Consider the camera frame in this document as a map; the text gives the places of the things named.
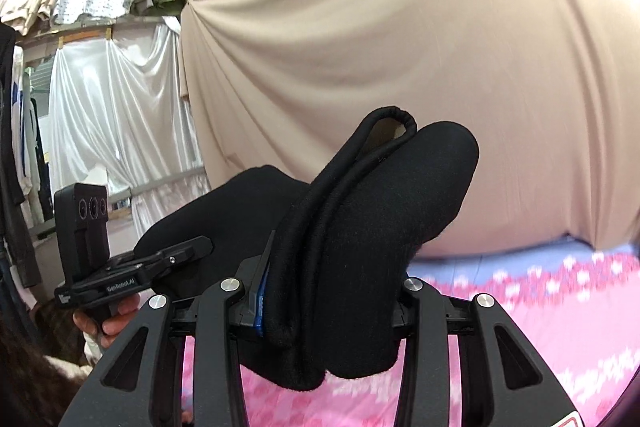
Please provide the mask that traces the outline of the person's left hand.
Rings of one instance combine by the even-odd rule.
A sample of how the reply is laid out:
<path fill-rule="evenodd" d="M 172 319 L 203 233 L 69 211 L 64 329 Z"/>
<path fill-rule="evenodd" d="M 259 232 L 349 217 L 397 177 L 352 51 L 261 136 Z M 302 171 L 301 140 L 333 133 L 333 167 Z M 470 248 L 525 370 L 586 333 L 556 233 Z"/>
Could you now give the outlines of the person's left hand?
<path fill-rule="evenodd" d="M 115 311 L 106 320 L 98 323 L 84 311 L 76 310 L 73 314 L 74 324 L 84 334 L 88 335 L 101 348 L 108 348 L 116 337 L 126 329 L 126 326 L 139 311 L 140 295 L 132 295 L 119 301 Z"/>

